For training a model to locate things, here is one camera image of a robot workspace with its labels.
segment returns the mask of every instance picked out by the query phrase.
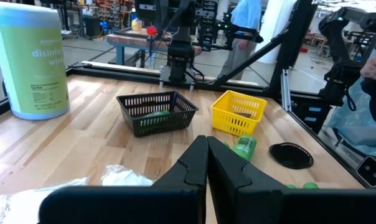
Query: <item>wooden tabletop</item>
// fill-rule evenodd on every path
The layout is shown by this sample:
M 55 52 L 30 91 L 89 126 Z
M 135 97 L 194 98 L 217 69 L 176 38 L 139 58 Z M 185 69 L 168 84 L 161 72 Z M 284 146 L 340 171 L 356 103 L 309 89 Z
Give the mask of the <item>wooden tabletop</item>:
M 129 31 L 126 31 L 125 33 L 126 34 L 142 34 L 142 35 L 148 36 L 146 34 L 145 28 L 143 28 L 141 31 L 129 30 Z M 192 37 L 193 42 L 197 42 L 197 38 L 195 36 L 191 36 L 191 37 Z M 171 38 L 171 35 L 169 33 L 166 33 L 164 38 Z M 150 43 L 146 40 L 146 38 L 130 37 L 130 36 L 121 35 L 121 34 L 109 34 L 106 36 L 106 41 L 110 43 L 111 45 L 125 44 L 125 45 L 129 45 L 130 47 L 136 46 L 137 48 L 140 48 L 140 47 L 149 48 L 150 47 Z M 167 42 L 162 41 L 161 43 L 159 43 L 158 40 L 155 40 L 152 44 L 152 49 L 155 49 L 156 47 L 159 50 L 167 50 L 168 48 Z M 195 50 L 195 55 L 200 55 L 200 53 L 202 53 L 202 48 L 199 46 L 194 46 L 194 50 Z
M 212 128 L 210 106 L 222 93 L 178 90 L 200 108 L 191 125 L 180 131 L 135 138 L 115 97 L 157 92 L 158 85 L 72 75 L 68 89 L 70 111 L 58 118 L 26 121 L 10 111 L 0 116 L 0 195 L 81 177 L 98 184 L 110 164 L 121 164 L 157 179 L 198 135 L 215 136 L 230 146 L 237 140 Z M 283 184 L 315 182 L 324 188 L 362 188 L 279 104 L 266 100 L 264 117 L 253 135 L 258 141 L 251 159 L 254 166 Z M 306 148 L 313 155 L 314 165 L 302 170 L 278 165 L 268 155 L 268 148 L 281 142 Z M 208 223 L 215 223 L 210 194 L 207 213 Z

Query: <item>disinfecting wipes container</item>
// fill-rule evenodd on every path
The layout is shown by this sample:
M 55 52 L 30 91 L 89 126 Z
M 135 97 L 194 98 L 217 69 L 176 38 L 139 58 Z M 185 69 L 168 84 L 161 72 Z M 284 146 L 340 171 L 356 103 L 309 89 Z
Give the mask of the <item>disinfecting wipes container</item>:
M 11 110 L 49 119 L 69 110 L 58 12 L 0 2 L 0 68 Z

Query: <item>yellow basket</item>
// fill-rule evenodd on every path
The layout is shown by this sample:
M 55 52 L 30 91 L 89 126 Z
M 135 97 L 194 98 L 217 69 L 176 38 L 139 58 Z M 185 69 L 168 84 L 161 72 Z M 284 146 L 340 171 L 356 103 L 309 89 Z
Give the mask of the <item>yellow basket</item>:
M 213 128 L 237 136 L 252 135 L 266 105 L 265 100 L 228 90 L 212 105 Z

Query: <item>green label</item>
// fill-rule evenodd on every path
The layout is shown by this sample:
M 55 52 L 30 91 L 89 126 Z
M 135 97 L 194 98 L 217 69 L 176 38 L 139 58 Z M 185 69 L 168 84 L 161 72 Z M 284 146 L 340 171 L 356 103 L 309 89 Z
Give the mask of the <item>green label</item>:
M 59 28 L 0 25 L 0 66 L 13 110 L 37 114 L 68 105 Z

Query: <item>plastic basket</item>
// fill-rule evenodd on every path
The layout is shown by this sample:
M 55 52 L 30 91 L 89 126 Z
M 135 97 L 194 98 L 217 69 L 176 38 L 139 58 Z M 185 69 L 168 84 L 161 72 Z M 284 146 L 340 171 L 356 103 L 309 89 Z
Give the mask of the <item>plastic basket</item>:
M 136 137 L 184 129 L 198 108 L 176 91 L 117 96 L 122 115 Z M 159 116 L 145 115 L 169 111 Z
M 261 121 L 267 101 L 226 91 L 213 105 L 213 127 L 241 136 L 252 135 Z

